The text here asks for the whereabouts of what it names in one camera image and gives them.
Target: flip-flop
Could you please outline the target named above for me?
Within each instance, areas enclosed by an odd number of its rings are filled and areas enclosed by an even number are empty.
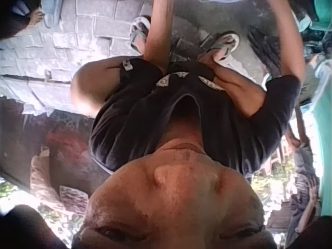
[[[232,40],[227,41],[225,43],[220,43],[222,40],[227,38],[232,38]],[[240,44],[240,37],[238,36],[238,34],[236,34],[233,31],[225,32],[221,35],[221,37],[217,40],[217,42],[207,51],[207,53],[214,49],[221,50],[226,48],[225,55],[220,59],[220,61],[222,61],[225,58],[227,58],[231,52],[235,51],[238,48],[239,44]]]
[[[135,39],[138,36],[141,36],[143,40],[146,40],[150,27],[151,27],[151,17],[149,16],[137,17],[132,23],[131,33],[130,33],[130,46],[139,53],[140,53],[139,49],[134,45]]]

